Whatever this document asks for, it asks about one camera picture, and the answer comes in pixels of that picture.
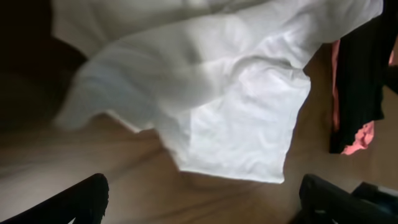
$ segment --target pink fabric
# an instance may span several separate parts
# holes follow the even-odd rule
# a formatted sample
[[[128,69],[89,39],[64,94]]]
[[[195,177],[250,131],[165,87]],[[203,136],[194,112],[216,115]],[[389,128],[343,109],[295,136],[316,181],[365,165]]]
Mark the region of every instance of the pink fabric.
[[[335,131],[340,128],[340,114],[338,106],[338,90],[336,87],[336,75],[337,75],[337,62],[338,62],[338,51],[340,47],[340,40],[333,43],[331,51],[331,66],[333,70],[333,127]],[[394,58],[394,54],[391,53],[390,63]],[[374,121],[365,124],[362,129],[360,129],[355,134],[355,141],[352,146],[346,146],[342,154],[351,155],[352,153],[367,149],[374,136]]]

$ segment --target pink cloth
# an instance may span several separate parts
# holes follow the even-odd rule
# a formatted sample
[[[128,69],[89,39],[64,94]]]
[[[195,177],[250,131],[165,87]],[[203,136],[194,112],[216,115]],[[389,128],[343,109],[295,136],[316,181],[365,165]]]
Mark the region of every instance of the pink cloth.
[[[340,113],[338,104],[338,90],[336,87],[336,75],[337,75],[337,61],[338,61],[338,51],[340,47],[340,40],[333,43],[331,51],[331,66],[333,70],[333,127],[335,131],[340,128]],[[390,63],[392,62],[394,54],[391,54]],[[367,149],[374,136],[374,121],[365,124],[362,129],[360,129],[355,134],[355,141],[352,146],[346,146],[342,154],[351,155],[352,153],[360,150]]]

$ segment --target white cloth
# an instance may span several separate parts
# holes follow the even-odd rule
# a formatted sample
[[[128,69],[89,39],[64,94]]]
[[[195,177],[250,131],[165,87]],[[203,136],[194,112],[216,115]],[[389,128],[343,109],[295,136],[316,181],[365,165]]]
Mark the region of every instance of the white cloth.
[[[302,69],[381,11],[381,0],[277,0],[123,37],[78,72],[57,122],[111,110],[156,128],[180,170],[282,183],[310,91]]]

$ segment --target wooden surface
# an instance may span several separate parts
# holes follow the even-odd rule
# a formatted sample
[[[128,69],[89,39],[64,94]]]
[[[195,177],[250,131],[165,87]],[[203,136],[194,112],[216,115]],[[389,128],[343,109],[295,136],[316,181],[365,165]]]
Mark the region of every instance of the wooden surface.
[[[384,90],[386,118],[376,122],[368,150],[331,155],[329,47],[316,54],[306,73],[312,90],[300,111],[283,184],[179,172],[155,132],[133,134],[106,116],[69,133],[36,122],[0,134],[0,220],[98,172],[110,186],[103,223],[114,224],[287,223],[300,208],[298,191],[306,173],[349,191],[361,181],[398,189],[398,96]],[[15,86],[9,97],[22,92],[22,97],[35,97],[27,87],[22,91]],[[8,97],[0,99],[3,105]],[[34,113],[38,107],[15,108],[15,114]]]

